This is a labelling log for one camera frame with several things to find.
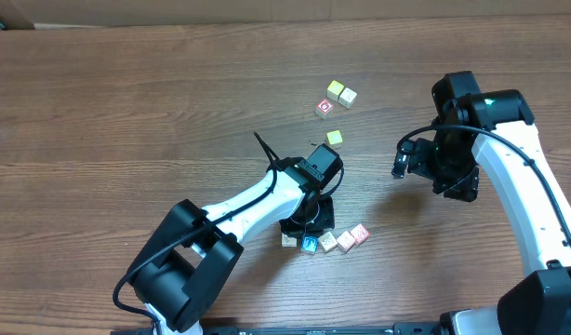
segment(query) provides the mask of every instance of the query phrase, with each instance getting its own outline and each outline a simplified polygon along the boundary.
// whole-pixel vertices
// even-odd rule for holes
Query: small block
[[[339,96],[339,103],[344,105],[347,108],[351,108],[353,102],[356,101],[356,97],[358,97],[358,93],[352,91],[349,88],[343,90],[343,93]]]
[[[353,238],[356,240],[356,246],[360,246],[370,236],[370,233],[362,224],[355,226],[350,234],[352,234]]]
[[[298,240],[282,233],[282,247],[295,248],[298,246]]]
[[[310,254],[314,254],[316,252],[316,247],[318,247],[318,240],[316,237],[306,236],[302,239],[302,252],[307,252]]]
[[[331,232],[327,232],[323,236],[319,237],[319,244],[325,252],[329,252],[338,245],[338,241],[335,239],[335,236],[333,236]]]
[[[341,148],[341,144],[343,144],[343,138],[341,137],[341,132],[339,130],[331,131],[326,133],[326,145],[330,146],[333,149]]]
[[[355,243],[356,240],[353,239],[352,234],[350,234],[348,231],[343,232],[343,234],[338,237],[338,247],[343,252],[348,252],[348,250],[350,250]]]
[[[344,86],[340,82],[334,80],[331,82],[331,85],[329,85],[329,87],[326,89],[326,96],[332,101],[337,101],[339,99],[339,94],[341,94],[343,88]]]
[[[325,120],[333,112],[333,108],[335,108],[333,103],[327,99],[322,99],[316,104],[316,114]]]

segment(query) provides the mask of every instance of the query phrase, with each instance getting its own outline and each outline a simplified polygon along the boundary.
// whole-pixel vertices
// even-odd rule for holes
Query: pink cube
[[[353,239],[353,236],[348,231],[345,231],[340,237],[338,237],[338,247],[341,251],[348,252],[348,250],[353,247],[355,241],[356,240]]]
[[[362,224],[355,226],[350,234],[352,234],[353,239],[355,239],[356,246],[360,246],[370,236],[370,233]]]
[[[321,116],[322,119],[326,119],[331,112],[333,112],[333,103],[329,102],[329,100],[322,99],[319,103],[316,104],[316,114]]]

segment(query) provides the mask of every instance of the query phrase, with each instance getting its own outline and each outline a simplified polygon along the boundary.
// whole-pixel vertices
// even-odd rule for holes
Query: cube
[[[313,236],[305,236],[302,238],[302,252],[314,254],[316,252],[316,248],[318,247],[319,241],[316,237]]]
[[[341,137],[341,132],[339,130],[335,130],[326,133],[325,143],[332,149],[341,148],[341,144],[343,144],[343,138]]]
[[[332,101],[337,101],[339,99],[339,94],[341,94],[343,88],[344,86],[340,82],[334,80],[331,82],[331,85],[329,85],[329,87],[326,89],[326,96]]]
[[[343,234],[338,237],[338,247],[343,252],[348,252],[355,243],[356,240],[353,239],[352,234],[350,234],[348,231],[343,232]]]
[[[360,246],[370,236],[370,233],[362,224],[355,226],[350,234],[352,234],[353,239],[356,240],[356,246]]]
[[[298,246],[298,240],[282,233],[282,247],[295,248]]]
[[[327,99],[322,99],[316,104],[316,114],[325,120],[333,112],[333,108],[335,108],[333,103]]]
[[[351,108],[353,105],[353,102],[356,101],[357,96],[358,96],[358,93],[352,91],[349,88],[345,88],[343,90],[343,92],[341,93],[341,95],[339,96],[339,103],[341,103],[342,105],[344,105],[347,108]]]
[[[327,232],[326,234],[319,237],[319,244],[321,245],[321,248],[323,248],[324,252],[329,252],[338,245],[338,241],[335,239],[335,236],[333,236],[331,232]]]

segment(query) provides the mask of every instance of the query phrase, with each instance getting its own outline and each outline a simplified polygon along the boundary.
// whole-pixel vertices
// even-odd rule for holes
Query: blue cube
[[[310,254],[314,254],[316,252],[316,248],[319,245],[319,240],[316,237],[312,236],[305,236],[302,239],[302,252],[307,252]]]

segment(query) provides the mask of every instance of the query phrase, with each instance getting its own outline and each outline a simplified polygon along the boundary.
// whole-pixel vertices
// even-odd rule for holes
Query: yellow cube
[[[331,99],[332,101],[337,101],[339,99],[339,94],[343,91],[344,86],[334,80],[331,82],[331,85],[326,89],[326,96]]]
[[[326,133],[326,145],[330,146],[332,149],[341,148],[343,144],[343,138],[341,137],[341,132],[339,130],[331,131]]]

